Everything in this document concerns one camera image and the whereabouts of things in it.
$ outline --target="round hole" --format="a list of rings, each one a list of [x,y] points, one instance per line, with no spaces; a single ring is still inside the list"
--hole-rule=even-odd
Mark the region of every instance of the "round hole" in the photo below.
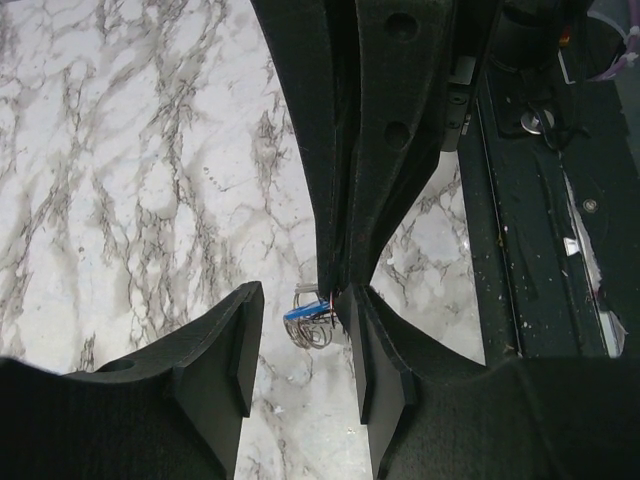
[[[384,26],[390,37],[408,42],[413,40],[418,34],[418,22],[411,15],[406,13],[394,13]]]
[[[409,129],[401,122],[391,122],[384,130],[384,139],[391,148],[396,150],[402,150],[410,136]]]
[[[119,358],[113,362],[105,363],[98,372],[121,372],[132,368],[136,362],[128,358]]]

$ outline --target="gray marble vein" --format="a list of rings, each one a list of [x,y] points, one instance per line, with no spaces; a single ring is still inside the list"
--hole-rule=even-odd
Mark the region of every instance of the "gray marble vein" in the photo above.
[[[370,478],[350,347],[301,351],[282,329],[314,224],[249,0],[1,3],[0,354],[92,371],[261,280],[236,478]],[[374,286],[482,361],[455,156]]]

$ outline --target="purple cable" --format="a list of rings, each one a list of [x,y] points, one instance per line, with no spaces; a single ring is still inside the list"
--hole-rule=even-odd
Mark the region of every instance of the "purple cable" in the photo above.
[[[640,29],[640,8],[638,7],[638,0],[629,0],[629,18],[631,28],[629,29],[627,50],[616,63],[609,67],[607,71],[592,78],[592,81],[598,82],[601,80],[609,80],[615,77],[620,70],[625,68],[631,61],[633,61],[633,56],[635,55],[636,46],[638,44],[638,38],[640,38],[640,32],[638,31]]]

